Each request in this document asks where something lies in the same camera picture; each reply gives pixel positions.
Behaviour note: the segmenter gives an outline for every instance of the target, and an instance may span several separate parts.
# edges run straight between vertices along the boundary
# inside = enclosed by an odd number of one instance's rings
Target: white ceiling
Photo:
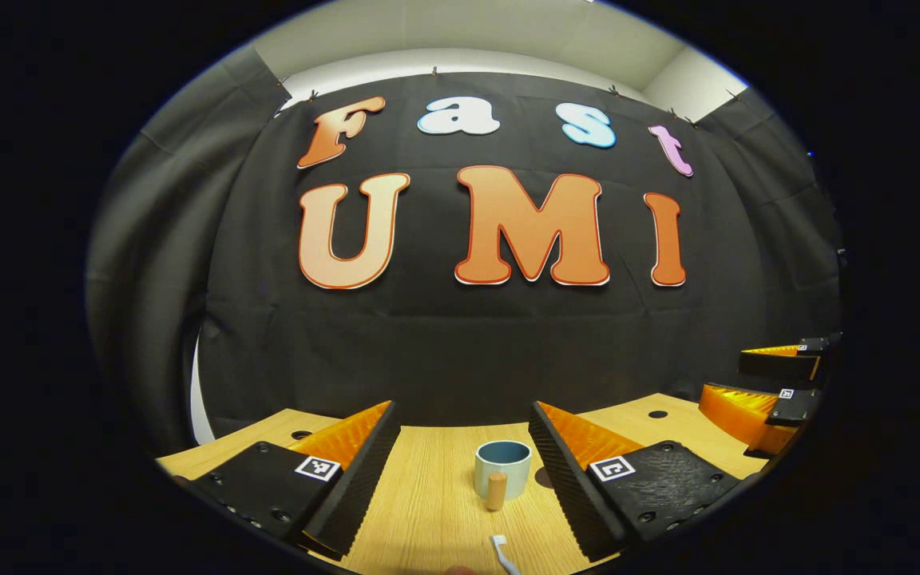
[[[335,0],[256,39],[276,76],[364,54],[475,48],[547,59],[643,91],[684,48],[601,1]]]

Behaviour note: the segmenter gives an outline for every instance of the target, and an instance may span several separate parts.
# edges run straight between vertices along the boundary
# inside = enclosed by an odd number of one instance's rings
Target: orange letter
[[[550,270],[553,280],[564,285],[609,281],[595,211],[602,187],[595,180],[560,175],[552,182],[541,208],[534,207],[521,182],[507,168],[464,168],[457,180],[470,189],[470,244],[467,259],[456,267],[461,283],[501,284],[510,278],[510,265],[499,257],[500,232],[530,281],[541,275],[556,237],[559,261]]]
[[[303,223],[300,225],[300,271],[318,287],[353,290],[369,284],[386,270],[393,255],[395,205],[399,193],[410,185],[406,174],[383,174],[361,183],[368,196],[368,227],[360,254],[343,260],[332,252],[332,223],[335,206],[347,195],[347,186],[316,187],[300,197]]]
[[[347,149],[346,145],[339,143],[339,135],[346,134],[347,138],[353,138],[364,127],[364,119],[367,117],[365,110],[378,112],[383,108],[386,108],[386,98],[375,96],[318,116],[315,119],[318,129],[311,139],[311,147],[302,159],[297,161],[296,167],[303,170],[339,156]]]
[[[645,203],[655,218],[655,267],[652,282],[666,288],[683,285],[687,272],[680,266],[680,233],[676,230],[676,216],[680,205],[661,193],[646,193]]]

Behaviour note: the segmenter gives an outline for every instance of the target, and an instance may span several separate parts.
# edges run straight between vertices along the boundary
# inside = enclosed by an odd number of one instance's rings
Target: white toothbrush
[[[499,556],[499,563],[503,564],[503,569],[510,575],[521,575],[521,572],[518,571],[518,566],[514,565],[511,560],[506,559],[503,549],[499,549],[500,545],[506,545],[506,535],[493,535],[492,545],[496,546],[496,554]]]

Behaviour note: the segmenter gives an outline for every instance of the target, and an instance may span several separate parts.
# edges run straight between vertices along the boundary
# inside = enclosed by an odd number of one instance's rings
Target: mug
[[[482,444],[474,452],[474,491],[480,498],[488,498],[489,476],[496,472],[506,474],[504,502],[521,496],[530,473],[530,447],[510,440]]]

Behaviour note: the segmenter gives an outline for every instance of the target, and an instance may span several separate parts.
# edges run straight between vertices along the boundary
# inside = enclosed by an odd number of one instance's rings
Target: table surface
[[[651,411],[668,415],[650,418]],[[642,445],[678,441],[738,479],[766,463],[745,458],[748,447],[744,442],[716,428],[698,411],[697,403],[667,395],[655,394],[580,415]],[[284,409],[248,428],[157,462],[170,474],[196,479],[256,441],[289,447],[295,443],[291,436],[295,430],[317,432],[337,421]],[[488,512],[474,492],[474,451],[498,439],[529,445],[532,470],[523,495],[497,512]],[[540,469],[541,456],[526,422],[466,428],[403,426],[353,549],[335,563],[371,575],[442,575],[450,565],[505,575],[490,541],[490,536],[501,534],[507,539],[503,553],[522,573],[566,575],[597,564],[581,556],[555,492],[534,481]]]

